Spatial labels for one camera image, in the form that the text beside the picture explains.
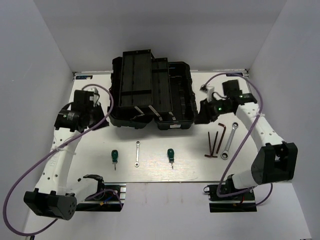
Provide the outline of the green stubby screwdriver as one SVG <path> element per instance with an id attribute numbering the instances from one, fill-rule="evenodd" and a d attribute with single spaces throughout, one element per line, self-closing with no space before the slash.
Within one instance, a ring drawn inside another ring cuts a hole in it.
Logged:
<path id="1" fill-rule="evenodd" d="M 112 164 L 114 165 L 114 170 L 117 169 L 116 165 L 118 163 L 119 152 L 114 149 L 111 151 Z"/>
<path id="2" fill-rule="evenodd" d="M 175 157 L 175 152 L 172 148 L 169 148 L 167 150 L 167 157 L 169 159 L 169 163 L 171 164 L 171 168 L 174 169 L 174 157 Z"/>

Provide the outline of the large silver ratchet wrench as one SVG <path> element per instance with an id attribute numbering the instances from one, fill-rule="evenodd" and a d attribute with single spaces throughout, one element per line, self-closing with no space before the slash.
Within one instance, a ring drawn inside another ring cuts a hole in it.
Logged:
<path id="1" fill-rule="evenodd" d="M 231 128 L 229 138 L 227 140 L 227 143 L 225 145 L 223 152 L 220 155 L 223 160 L 227 160 L 229 158 L 229 150 L 230 150 L 230 147 L 231 147 L 231 144 L 232 144 L 232 141 L 233 141 L 233 138 L 234 138 L 234 135 L 235 135 L 235 132 L 236 132 L 238 126 L 239 126 L 239 124 L 237 122 L 232 123 L 232 128 Z"/>

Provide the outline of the black plastic toolbox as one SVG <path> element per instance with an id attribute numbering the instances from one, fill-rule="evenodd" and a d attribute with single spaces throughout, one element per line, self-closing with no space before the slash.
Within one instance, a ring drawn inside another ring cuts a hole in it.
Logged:
<path id="1" fill-rule="evenodd" d="M 110 79 L 112 125 L 143 129 L 155 121 L 165 131 L 194 123 L 198 111 L 187 63 L 155 58 L 149 49 L 124 51 L 112 60 Z"/>

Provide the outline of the small silver ratchet wrench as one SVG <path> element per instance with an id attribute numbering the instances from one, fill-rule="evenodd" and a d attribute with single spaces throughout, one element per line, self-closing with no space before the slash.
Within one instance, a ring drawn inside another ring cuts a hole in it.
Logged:
<path id="1" fill-rule="evenodd" d="M 135 164 L 134 164 L 134 166 L 136 167 L 136 168 L 138 168 L 139 167 L 139 156 L 140 156 L 140 141 L 137 141 L 136 142 L 136 157 L 135 157 Z"/>

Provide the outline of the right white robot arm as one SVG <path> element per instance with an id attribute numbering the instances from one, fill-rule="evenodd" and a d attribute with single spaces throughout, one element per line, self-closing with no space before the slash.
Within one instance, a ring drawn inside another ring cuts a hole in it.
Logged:
<path id="1" fill-rule="evenodd" d="M 249 169 L 231 175 L 223 173 L 225 184 L 218 185 L 216 195 L 236 200 L 256 186 L 292 180 L 298 156 L 297 146 L 286 142 L 274 131 L 261 113 L 262 103 L 252 93 L 240 90 L 238 80 L 225 81 L 222 88 L 224 97 L 216 99 L 213 88 L 201 86 L 207 97 L 200 102 L 195 124 L 209 124 L 220 115 L 233 113 L 248 130 L 245 139 L 253 139 L 257 155 Z"/>

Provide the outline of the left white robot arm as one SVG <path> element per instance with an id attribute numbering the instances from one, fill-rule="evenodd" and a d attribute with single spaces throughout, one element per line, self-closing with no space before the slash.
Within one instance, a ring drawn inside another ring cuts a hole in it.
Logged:
<path id="1" fill-rule="evenodd" d="M 95 87 L 76 90 L 73 101 L 65 105 L 54 124 L 53 154 L 48 158 L 42 175 L 33 191 L 24 194 L 24 203 L 38 216 L 70 220 L 77 205 L 87 197 L 99 200 L 105 196 L 104 179 L 87 174 L 71 186 L 67 178 L 82 133 L 97 123 L 109 126 L 105 119 L 100 94 Z"/>

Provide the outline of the left blue table label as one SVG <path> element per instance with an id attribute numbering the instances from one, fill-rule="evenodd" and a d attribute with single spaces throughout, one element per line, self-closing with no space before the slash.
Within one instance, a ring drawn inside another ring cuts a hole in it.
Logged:
<path id="1" fill-rule="evenodd" d="M 91 80 L 92 78 L 92 75 L 77 75 L 75 77 L 76 80 Z"/>

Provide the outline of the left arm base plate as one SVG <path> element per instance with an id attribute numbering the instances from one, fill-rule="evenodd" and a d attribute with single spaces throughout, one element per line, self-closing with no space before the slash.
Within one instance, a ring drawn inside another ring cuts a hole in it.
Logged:
<path id="1" fill-rule="evenodd" d="M 126 183 L 105 183 L 108 189 L 89 200 L 79 203 L 76 207 L 77 212 L 120 212 L 125 204 Z"/>

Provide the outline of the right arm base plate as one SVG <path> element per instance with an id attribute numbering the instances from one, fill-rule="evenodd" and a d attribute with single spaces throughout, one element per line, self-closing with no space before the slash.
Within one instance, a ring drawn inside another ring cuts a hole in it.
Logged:
<path id="1" fill-rule="evenodd" d="M 210 184 L 203 188 L 208 195 L 210 213 L 250 213 L 257 212 L 256 198 L 253 190 L 236 196 L 219 198 L 218 184 Z"/>

